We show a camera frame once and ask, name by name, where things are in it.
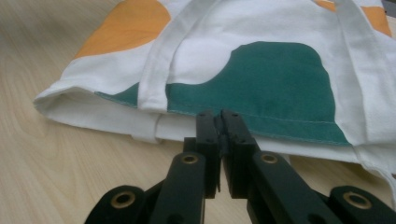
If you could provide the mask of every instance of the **wooden table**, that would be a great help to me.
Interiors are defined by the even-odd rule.
[[[0,223],[83,223],[109,189],[148,189],[164,179],[182,143],[153,145],[128,135],[80,129],[35,111],[83,41],[119,0],[0,1]],[[392,29],[396,20],[390,19]],[[292,157],[313,188],[371,191],[390,204],[385,181],[358,164]],[[206,200],[205,223],[249,223],[245,200]]]

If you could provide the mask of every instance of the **fabric bag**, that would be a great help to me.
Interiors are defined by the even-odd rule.
[[[157,142],[240,113],[262,149],[357,162],[396,199],[396,41],[378,0],[126,0],[35,108]]]

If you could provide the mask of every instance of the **wood grain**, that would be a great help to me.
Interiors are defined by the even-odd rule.
[[[59,79],[118,0],[0,1],[0,223],[83,223],[109,189],[161,181],[179,142],[152,145],[128,135],[43,118],[36,95]],[[357,164],[293,157],[312,188],[368,189],[390,204],[388,185]],[[249,223],[244,200],[206,201],[205,223]]]

